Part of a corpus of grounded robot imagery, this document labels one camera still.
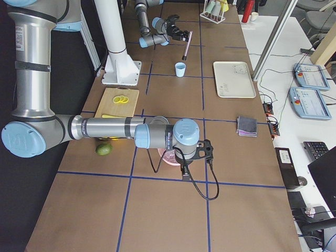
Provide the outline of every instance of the white tray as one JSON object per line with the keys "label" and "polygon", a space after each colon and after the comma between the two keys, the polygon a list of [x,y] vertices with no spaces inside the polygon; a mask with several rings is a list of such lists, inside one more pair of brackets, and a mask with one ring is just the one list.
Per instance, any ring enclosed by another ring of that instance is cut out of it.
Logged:
{"label": "white tray", "polygon": [[222,98],[254,98],[254,90],[248,66],[242,61],[214,62],[217,94]]}

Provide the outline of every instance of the white desk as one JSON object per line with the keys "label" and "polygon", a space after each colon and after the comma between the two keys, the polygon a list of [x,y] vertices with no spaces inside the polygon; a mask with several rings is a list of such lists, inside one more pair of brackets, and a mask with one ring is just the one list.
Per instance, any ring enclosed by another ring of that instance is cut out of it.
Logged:
{"label": "white desk", "polygon": [[[278,17],[259,16],[254,22],[242,24],[253,68],[257,65],[260,54],[265,47],[277,18]],[[271,54],[292,56],[300,53],[300,48],[309,49],[311,48],[311,44],[296,18],[290,17]],[[302,60],[302,58],[303,55],[294,57],[270,56],[261,72],[260,76],[262,76],[262,80],[260,77],[258,80],[258,88],[259,91],[271,96],[273,100],[275,100],[274,95],[270,91],[262,88],[260,84],[276,94],[278,101],[273,103],[273,110],[275,117],[278,120],[280,120],[280,115],[283,110],[279,129],[281,136],[275,138],[274,147],[289,148],[297,175],[307,179],[308,185],[298,189],[301,192],[306,205],[308,207],[322,205],[329,210],[309,174],[307,165],[310,161],[302,143],[303,141],[323,141],[329,149],[336,145],[336,134],[334,133],[334,130],[336,129],[336,106],[328,106],[328,109],[333,116],[329,121],[302,119],[296,115],[287,98],[289,88],[291,86],[298,86],[296,81],[293,81],[293,74],[291,72],[281,74],[270,70],[266,71],[266,69],[280,72],[292,71],[293,65]],[[311,63],[309,56],[305,57],[303,62]],[[327,78],[330,77],[326,70],[324,73]],[[331,90],[322,92],[322,94],[336,98],[335,83],[330,80],[329,85]],[[324,99],[326,103],[335,102],[325,97]],[[303,238],[300,239],[300,243],[302,251],[309,251]]]}

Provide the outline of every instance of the blue cup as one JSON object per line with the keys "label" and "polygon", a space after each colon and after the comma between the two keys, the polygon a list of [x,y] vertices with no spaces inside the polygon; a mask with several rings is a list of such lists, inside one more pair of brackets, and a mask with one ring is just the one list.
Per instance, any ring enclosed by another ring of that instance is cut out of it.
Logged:
{"label": "blue cup", "polygon": [[175,64],[176,76],[183,77],[185,72],[186,65],[183,62],[178,62]]}

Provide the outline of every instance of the green fruit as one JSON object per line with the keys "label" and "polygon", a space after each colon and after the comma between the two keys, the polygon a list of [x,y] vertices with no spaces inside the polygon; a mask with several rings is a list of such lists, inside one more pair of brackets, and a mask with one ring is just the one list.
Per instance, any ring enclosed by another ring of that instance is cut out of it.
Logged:
{"label": "green fruit", "polygon": [[100,156],[105,156],[111,153],[113,147],[110,143],[101,143],[96,147],[96,153]]}

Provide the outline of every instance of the table surface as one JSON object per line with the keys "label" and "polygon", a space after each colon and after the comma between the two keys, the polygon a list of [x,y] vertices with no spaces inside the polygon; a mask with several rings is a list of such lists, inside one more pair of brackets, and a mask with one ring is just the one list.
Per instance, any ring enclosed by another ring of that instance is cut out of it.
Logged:
{"label": "table surface", "polygon": [[[212,63],[244,61],[248,49],[234,7],[224,23],[201,20],[200,4],[164,3],[148,17],[179,14],[180,29],[194,32],[185,77],[174,75],[184,46],[140,49],[134,9],[123,15],[128,53],[142,61],[135,115],[194,119],[201,139],[214,147],[220,194],[207,202],[179,167],[165,163],[154,174],[146,150],[131,140],[113,141],[108,156],[95,155],[96,140],[72,141],[50,189],[27,251],[299,251],[287,191],[259,97],[216,94]],[[105,86],[96,78],[83,117],[93,117]],[[258,137],[236,134],[239,115],[256,118]],[[153,162],[159,161],[151,150]],[[204,160],[190,165],[208,196],[216,193]]]}
{"label": "table surface", "polygon": [[[260,54],[276,21],[277,17],[260,16],[256,21],[242,25],[253,68],[257,65]],[[322,141],[326,143],[329,149],[336,146],[336,135],[333,133],[336,128],[336,106],[328,106],[333,116],[328,121],[302,119],[294,112],[287,98],[289,88],[298,86],[291,73],[293,65],[298,62],[312,63],[309,56],[304,57],[304,55],[299,54],[300,48],[310,49],[311,44],[296,18],[290,17],[271,52],[271,56],[265,63],[260,75],[263,78],[258,80],[258,88],[264,94],[271,96],[272,99],[275,100],[276,98],[278,100],[273,103],[273,110],[275,117],[278,120],[281,118],[281,136],[275,138],[274,147],[289,148],[297,175],[307,179],[308,184],[305,187],[294,191],[301,192],[307,207],[324,206],[326,210],[329,210],[309,173],[308,164],[311,161],[303,148],[303,141]],[[276,73],[267,69],[285,73]],[[323,72],[327,78],[330,77],[326,70]],[[336,97],[335,83],[332,80],[328,82],[331,89],[323,91],[322,94]],[[273,91],[276,97],[269,90],[261,88],[260,85]],[[329,98],[323,98],[326,103],[334,103]],[[300,241],[302,250],[309,251],[307,245],[303,242],[303,238]]]}

